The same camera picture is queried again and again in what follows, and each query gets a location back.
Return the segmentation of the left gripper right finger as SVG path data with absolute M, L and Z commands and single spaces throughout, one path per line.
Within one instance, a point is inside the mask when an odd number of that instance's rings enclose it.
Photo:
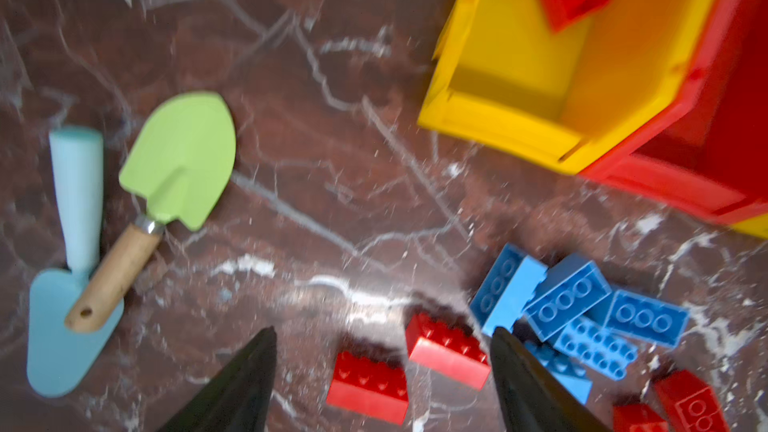
M 490 362 L 508 431 L 609 431 L 504 328 L 492 335 Z

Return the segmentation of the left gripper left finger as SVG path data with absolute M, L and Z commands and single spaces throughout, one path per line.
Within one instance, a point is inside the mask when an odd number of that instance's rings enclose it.
M 277 333 L 259 331 L 162 431 L 263 431 L 274 388 Z

